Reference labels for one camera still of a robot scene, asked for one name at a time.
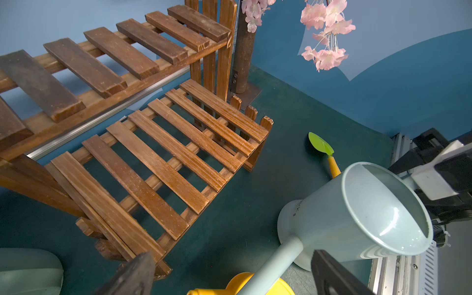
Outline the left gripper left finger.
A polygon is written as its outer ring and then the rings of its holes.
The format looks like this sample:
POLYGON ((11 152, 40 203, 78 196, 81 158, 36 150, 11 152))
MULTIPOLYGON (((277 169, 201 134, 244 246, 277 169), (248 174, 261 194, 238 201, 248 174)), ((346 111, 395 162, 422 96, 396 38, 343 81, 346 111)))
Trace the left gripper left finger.
POLYGON ((100 287, 95 295, 149 295, 154 281, 155 265, 151 253, 141 253, 100 287))

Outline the aluminium front rail frame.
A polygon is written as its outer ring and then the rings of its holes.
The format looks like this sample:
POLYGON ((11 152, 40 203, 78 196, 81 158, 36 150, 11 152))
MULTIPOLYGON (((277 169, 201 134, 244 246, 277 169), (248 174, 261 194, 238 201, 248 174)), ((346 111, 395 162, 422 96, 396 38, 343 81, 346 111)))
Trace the aluminium front rail frame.
MULTIPOLYGON (((399 133, 393 137, 391 163, 397 162, 417 147, 421 137, 430 137, 432 145, 441 146, 444 137, 430 129, 415 139, 399 133)), ((376 295, 437 295, 438 249, 431 242, 427 250, 417 256, 388 256, 372 260, 368 288, 376 295)))

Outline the pink cherry blossom tree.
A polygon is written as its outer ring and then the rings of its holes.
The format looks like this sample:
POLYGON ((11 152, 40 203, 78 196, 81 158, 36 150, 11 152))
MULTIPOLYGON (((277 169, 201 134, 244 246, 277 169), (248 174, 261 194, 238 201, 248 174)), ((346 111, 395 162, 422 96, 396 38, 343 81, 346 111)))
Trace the pink cherry blossom tree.
MULTIPOLYGON (((262 25, 262 16, 275 1, 241 1, 238 13, 236 49, 229 94, 238 96, 242 103, 249 105, 261 90, 248 82, 255 35, 262 25)), ((351 20, 346 20, 344 11, 347 1, 306 1, 301 12, 301 23, 309 30, 317 30, 313 38, 315 46, 307 46, 302 56, 313 61, 317 71, 328 71, 338 67, 348 58, 345 49, 338 46, 338 36, 346 35, 356 29, 351 20)))

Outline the large light blue watering can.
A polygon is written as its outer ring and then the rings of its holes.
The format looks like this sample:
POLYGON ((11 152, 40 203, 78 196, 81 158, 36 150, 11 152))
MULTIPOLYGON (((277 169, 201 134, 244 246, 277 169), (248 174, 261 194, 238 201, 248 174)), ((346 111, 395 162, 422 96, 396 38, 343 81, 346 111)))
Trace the large light blue watering can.
POLYGON ((315 250, 344 263, 416 256, 430 246, 433 228, 418 195, 398 176, 357 162, 311 195, 287 203, 277 220, 279 248, 253 275, 270 288, 290 267, 311 271, 315 250))

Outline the green watering can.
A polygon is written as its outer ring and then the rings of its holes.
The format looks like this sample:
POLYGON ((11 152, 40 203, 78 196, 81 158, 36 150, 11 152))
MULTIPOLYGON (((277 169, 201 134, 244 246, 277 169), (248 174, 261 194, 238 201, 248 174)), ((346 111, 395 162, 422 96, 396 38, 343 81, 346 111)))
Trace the green watering can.
POLYGON ((59 295, 63 278, 63 266, 51 252, 1 248, 2 295, 59 295))

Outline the aluminium back rail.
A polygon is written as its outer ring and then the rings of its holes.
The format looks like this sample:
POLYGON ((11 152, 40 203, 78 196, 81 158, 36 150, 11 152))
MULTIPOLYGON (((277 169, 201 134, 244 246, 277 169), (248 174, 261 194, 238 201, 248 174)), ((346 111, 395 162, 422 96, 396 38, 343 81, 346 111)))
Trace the aluminium back rail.
POLYGON ((74 140, 78 136, 84 134, 86 131, 93 129, 97 125, 101 124, 105 120, 109 119, 110 117, 114 116, 115 114, 120 113, 124 109, 129 108, 131 105, 136 104, 143 100, 144 98, 148 97, 149 95, 157 92, 161 89, 164 85, 178 79, 179 77, 183 76, 184 74, 190 71, 189 65, 180 68, 178 71, 175 71, 171 75, 161 79, 160 81, 152 84, 151 86, 145 88, 144 90, 138 92, 137 94, 131 96, 130 98, 126 99, 124 103, 120 103, 117 106, 111 108, 109 111, 106 111, 99 116, 93 118, 92 120, 78 126, 77 128, 67 132, 66 134, 59 136, 55 140, 45 144, 38 149, 29 152, 26 154, 29 158, 33 159, 34 161, 43 158, 47 154, 50 154, 52 151, 55 151, 59 147, 69 143, 70 141, 74 140))

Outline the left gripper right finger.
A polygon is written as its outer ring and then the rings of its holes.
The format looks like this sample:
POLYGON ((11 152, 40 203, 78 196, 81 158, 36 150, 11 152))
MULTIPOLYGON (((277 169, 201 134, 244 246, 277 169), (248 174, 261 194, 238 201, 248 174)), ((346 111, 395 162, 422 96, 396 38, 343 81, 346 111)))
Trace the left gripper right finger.
POLYGON ((313 252, 311 271, 318 295, 374 294, 324 250, 315 250, 313 252))

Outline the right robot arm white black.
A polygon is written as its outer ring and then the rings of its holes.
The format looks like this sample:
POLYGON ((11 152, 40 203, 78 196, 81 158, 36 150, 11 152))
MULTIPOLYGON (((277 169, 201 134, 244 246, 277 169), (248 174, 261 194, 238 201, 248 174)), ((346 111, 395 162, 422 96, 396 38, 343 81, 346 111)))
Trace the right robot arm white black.
POLYGON ((389 170, 420 198, 433 224, 433 239, 445 247, 452 222, 472 218, 472 134, 447 140, 436 129, 410 139, 399 133, 389 170))

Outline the small yellow watering can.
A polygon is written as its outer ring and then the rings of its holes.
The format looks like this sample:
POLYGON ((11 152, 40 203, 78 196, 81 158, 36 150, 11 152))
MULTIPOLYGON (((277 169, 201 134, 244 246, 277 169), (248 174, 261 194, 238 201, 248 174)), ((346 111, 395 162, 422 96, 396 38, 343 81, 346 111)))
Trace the small yellow watering can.
POLYGON ((234 276, 225 289, 194 289, 187 292, 188 295, 262 295, 265 291, 266 295, 295 295, 292 288, 284 280, 278 279, 270 288, 265 285, 257 285, 255 288, 251 283, 249 287, 245 285, 253 281, 254 273, 242 272, 234 276))

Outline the green yellow toy shovel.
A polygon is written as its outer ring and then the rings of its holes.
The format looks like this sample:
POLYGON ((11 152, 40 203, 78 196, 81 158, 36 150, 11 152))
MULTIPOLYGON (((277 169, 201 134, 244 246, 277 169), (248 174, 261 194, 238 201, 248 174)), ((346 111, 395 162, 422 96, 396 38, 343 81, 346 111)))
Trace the green yellow toy shovel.
POLYGON ((308 139, 311 145, 318 151, 328 156, 328 165, 331 172, 332 178, 336 178, 341 174, 339 166, 334 158, 333 148, 320 136, 313 132, 308 133, 308 139))

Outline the brown wooden slatted shelf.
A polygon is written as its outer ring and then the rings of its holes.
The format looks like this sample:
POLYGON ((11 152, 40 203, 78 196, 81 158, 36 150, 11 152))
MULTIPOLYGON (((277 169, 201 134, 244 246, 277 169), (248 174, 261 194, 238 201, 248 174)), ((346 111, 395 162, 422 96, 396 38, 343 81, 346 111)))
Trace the brown wooden slatted shelf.
POLYGON ((107 259, 165 257, 241 169, 251 170, 273 121, 255 121, 229 96, 235 1, 186 1, 63 38, 46 54, 1 57, 1 92, 19 88, 39 107, 26 120, 1 102, 1 186, 76 216, 107 259), (189 80, 111 124, 45 167, 26 154, 92 120, 184 66, 189 80))

